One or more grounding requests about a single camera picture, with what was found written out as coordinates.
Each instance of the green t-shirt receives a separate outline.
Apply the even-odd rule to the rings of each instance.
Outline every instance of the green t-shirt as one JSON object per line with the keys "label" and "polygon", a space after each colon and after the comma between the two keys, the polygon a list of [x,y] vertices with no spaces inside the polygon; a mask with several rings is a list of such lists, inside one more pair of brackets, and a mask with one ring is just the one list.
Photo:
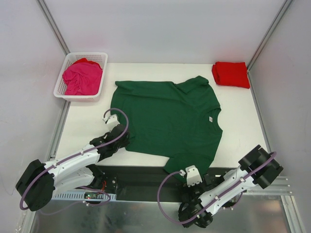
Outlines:
{"label": "green t-shirt", "polygon": [[[116,82],[112,108],[129,118],[128,151],[170,157],[168,173],[195,165],[204,175],[222,137],[217,123],[220,104],[208,80],[198,76],[184,83]],[[119,112],[119,121],[126,124]]]}

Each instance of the metal frame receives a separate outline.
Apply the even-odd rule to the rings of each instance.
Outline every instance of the metal frame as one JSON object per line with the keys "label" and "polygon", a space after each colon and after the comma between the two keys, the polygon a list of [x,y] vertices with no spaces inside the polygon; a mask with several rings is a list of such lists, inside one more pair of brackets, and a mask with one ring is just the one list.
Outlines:
{"label": "metal frame", "polygon": [[[70,50],[69,50],[68,46],[66,45],[66,42],[65,42],[64,38],[62,37],[47,4],[45,3],[44,0],[36,0],[36,1],[39,5],[43,15],[45,16],[49,26],[51,27],[51,30],[53,31],[56,39],[58,40],[59,45],[61,46],[64,54],[67,55],[68,53],[70,53]],[[289,7],[293,3],[293,1],[294,0],[285,0],[284,1],[281,9],[279,10],[278,14],[274,18],[274,20],[273,20],[272,24],[270,25],[267,33],[264,35],[264,38],[262,39],[262,41],[259,44],[256,52],[253,55],[251,61],[249,62],[248,66],[247,66],[248,70],[250,70],[252,68],[252,66],[254,65],[254,63],[256,62],[257,58],[261,54],[265,45],[267,44],[270,37],[272,36],[274,31],[276,30],[277,26],[279,25],[280,21],[284,17],[285,13],[289,9]],[[265,139],[265,142],[266,142],[266,145],[267,145],[269,152],[271,152],[271,147],[270,147],[269,140],[268,140],[268,137],[266,134],[266,130],[265,130],[265,127],[264,127],[264,124],[262,121],[260,107],[259,107],[259,104],[257,101],[256,93],[255,93],[253,86],[252,86],[252,78],[251,78],[251,75],[249,73],[248,73],[248,75],[249,75],[249,80],[251,83],[251,92],[252,92],[255,107],[256,107],[256,110],[258,113],[258,117],[259,117],[259,121],[261,124],[264,139]],[[61,139],[61,134],[62,134],[64,125],[65,125],[65,121],[66,121],[67,113],[69,111],[69,107],[70,107],[70,102],[66,101],[64,103],[61,115],[59,117],[56,129],[55,129],[55,132],[53,135],[53,139],[52,139],[51,146],[50,146],[49,153],[48,153],[48,160],[55,159],[55,155],[56,155],[57,148],[58,148],[58,145],[59,145],[59,142]],[[75,194],[76,197],[80,196],[80,195],[77,195],[77,192],[81,192],[81,191],[70,191],[70,192],[67,192],[67,194],[65,193],[65,195],[63,195],[63,196],[58,195],[57,197],[55,197],[55,199],[57,199],[57,200],[70,200],[73,198],[73,196],[71,194],[73,194],[73,195]],[[289,180],[287,177],[278,177],[275,180],[275,182],[270,187],[266,188],[265,190],[260,190],[260,189],[254,188],[253,190],[252,189],[249,190],[249,192],[246,194],[247,195],[277,195],[277,196],[281,196],[282,202],[284,205],[284,211],[285,211],[285,214],[287,216],[287,220],[288,220],[288,223],[289,223],[289,226],[290,226],[292,233],[305,233],[305,230],[303,228],[303,224],[301,222],[300,215],[297,211],[297,206],[295,204],[294,197],[292,196],[293,191],[291,190],[291,185],[289,184]],[[28,233],[31,229],[32,222],[33,222],[34,217],[35,217],[35,212],[31,212],[31,211],[27,210],[27,211],[23,212],[22,215],[23,216],[22,216],[21,221],[20,221],[21,226],[19,229],[17,229],[17,232]]]}

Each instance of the white table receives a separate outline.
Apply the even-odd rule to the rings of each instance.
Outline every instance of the white table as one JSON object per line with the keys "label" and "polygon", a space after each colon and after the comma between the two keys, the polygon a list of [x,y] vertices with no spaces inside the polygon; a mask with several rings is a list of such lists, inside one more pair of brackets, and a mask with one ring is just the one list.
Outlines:
{"label": "white table", "polygon": [[[57,150],[56,158],[80,150],[95,137],[107,132],[103,113],[110,108],[115,81],[172,81],[181,83],[201,75],[209,80],[222,111],[218,122],[223,129],[212,167],[237,167],[238,161],[251,149],[266,144],[251,91],[245,88],[218,86],[211,73],[212,65],[194,64],[107,64],[99,102],[72,102]],[[129,152],[120,149],[99,162],[109,166],[164,166],[167,157]]]}

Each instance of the red cloth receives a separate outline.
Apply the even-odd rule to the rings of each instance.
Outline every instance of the red cloth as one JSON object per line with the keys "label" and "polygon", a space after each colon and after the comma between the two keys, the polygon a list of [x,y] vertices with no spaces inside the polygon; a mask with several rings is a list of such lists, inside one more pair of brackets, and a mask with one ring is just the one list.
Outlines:
{"label": "red cloth", "polygon": [[216,62],[212,73],[218,85],[250,88],[245,62]]}
{"label": "red cloth", "polygon": [[88,61],[86,58],[78,60],[63,73],[63,79],[67,85],[65,95],[96,95],[101,84],[102,74],[103,70],[98,63]]}

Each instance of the white wall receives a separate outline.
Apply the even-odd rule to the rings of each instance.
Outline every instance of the white wall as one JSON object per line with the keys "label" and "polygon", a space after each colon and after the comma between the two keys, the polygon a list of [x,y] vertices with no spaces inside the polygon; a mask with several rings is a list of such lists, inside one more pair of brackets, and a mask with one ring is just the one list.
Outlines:
{"label": "white wall", "polygon": [[53,88],[65,56],[35,0],[0,1],[0,21],[0,232],[12,233],[15,184],[46,158],[63,105]]}
{"label": "white wall", "polygon": [[109,62],[249,62],[284,0],[46,0],[71,51]]}
{"label": "white wall", "polygon": [[311,1],[296,0],[251,69],[262,118],[311,232]]}

